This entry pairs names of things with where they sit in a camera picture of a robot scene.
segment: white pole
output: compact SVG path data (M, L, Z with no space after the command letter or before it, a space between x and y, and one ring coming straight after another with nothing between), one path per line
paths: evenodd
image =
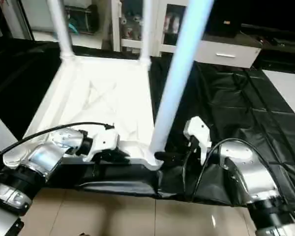
M64 14L62 0L47 0L51 19L58 36L62 58L73 56L71 37L68 32L68 23Z
M190 0L187 6L149 146L152 153L165 149L213 2Z
M152 22L152 0L144 0L143 5L143 29L142 29L142 47L140 62L147 63L149 66L149 44Z

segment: drawer handle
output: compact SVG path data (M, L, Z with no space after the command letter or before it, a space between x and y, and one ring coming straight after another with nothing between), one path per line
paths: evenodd
M236 57L234 55L223 54L223 53L216 53L216 55L219 57L225 57L225 58L235 58Z

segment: black cloth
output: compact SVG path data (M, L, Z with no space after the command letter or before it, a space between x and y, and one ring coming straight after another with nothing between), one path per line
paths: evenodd
M74 47L78 55L135 59L129 54ZM171 58L152 58L149 73L154 117ZM0 40L0 118L20 138L60 65L57 43ZM182 194L181 164L187 140L185 122L200 116L211 140L229 137L252 143L268 161L291 205L295 207L295 114L259 70L194 63L159 171L141 165L61 165L50 186L85 191L149 196L187 201ZM197 154L187 169L187 193L201 170ZM212 163L205 171L195 201L238 206L228 172Z

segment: black cable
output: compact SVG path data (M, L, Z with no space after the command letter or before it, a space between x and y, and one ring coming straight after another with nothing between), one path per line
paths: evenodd
M265 166L265 168L269 171L269 173L270 173L270 175L271 175L273 181L275 182L275 184L276 184L276 186L277 186L277 189L278 189L278 192L279 192L279 194L281 195L281 197L282 197L282 199L283 199L285 205L288 206L289 203L287 202L287 198L286 198L285 194L284 194L283 191L282 191L281 185L280 185L280 183L279 183L279 181L278 181L276 175L274 174L274 172L273 172L272 169L270 168L270 165L269 165L269 164L266 162L266 160L261 156L260 152L256 149L255 146L253 146L251 143L249 143L249 142L247 142L247 141L245 141L245 140L238 139L238 138L228 138L228 139L224 139L224 140L222 140L222 141L219 141L219 142L218 142L218 143L217 143L217 144L216 144L216 145L210 150L210 152L208 153L207 158L206 158L206 160L205 160L205 162L204 162L204 164L203 164L203 167L202 167L202 169L201 169L201 171L200 171L200 174L199 174L199 177L198 177L197 183L196 183L196 185L195 185L195 188L194 188L193 194L192 194L192 196L191 196L191 202L193 202L194 197L195 197L195 195L196 195L196 193L197 193L197 191L198 191L198 188L199 188L199 185L200 185L200 181L201 181L201 179L202 179L202 176L203 176L203 173L204 173L204 171L205 171L205 168L207 167L207 164L208 164L208 160L209 160L210 157L212 156L213 152L214 152L219 146L221 146L223 143L228 142L228 141L238 141L238 142L241 142L241 143L243 143L243 144L246 144L247 146L249 146L250 148L252 148L252 150L253 150L254 152L256 152L256 154L259 156L259 159L260 159L261 163L262 163L262 164ZM291 214L292 218L294 218L294 220L295 220L295 212L294 212L293 210L291 210L291 211L290 211L290 214Z
M182 188L183 188L183 194L186 197L186 169L187 169L187 163L189 160L189 157L191 154L199 147L199 140L195 136L191 136L189 140L189 146L190 150L187 152L186 157L183 161L182 166Z
M39 131L39 132L37 132L35 134L31 134L31 135L29 135L29 136L27 136L27 137L25 137L25 138L23 138L23 139L15 142L14 144L12 144L12 145L8 146L7 148L5 148L4 150L2 150L0 152L0 156L6 154L8 151L11 151L15 147L21 145L22 143L25 143L26 141L28 141L30 139L35 138L37 136L40 136L40 135L43 135L43 134L47 134L47 133L50 133L50 132L55 131L55 130L59 130L59 129L67 128L67 127L72 127L72 126L77 126L77 125L82 125L82 124L102 125L102 126L105 127L105 129L112 129L112 128L114 128L113 125L99 123L99 122L77 122L77 123L70 123L70 124L58 125L56 127L45 129L45 130Z
M183 186L183 194L184 196L186 196L186 169L187 169L187 162L188 159L190 157L190 155L192 154L192 150L189 150L187 152L187 155L183 161L183 166L182 166L182 186Z

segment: white tabletop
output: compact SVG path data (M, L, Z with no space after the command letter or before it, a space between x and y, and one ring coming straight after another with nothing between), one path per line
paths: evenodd
M295 113L295 74L263 71Z

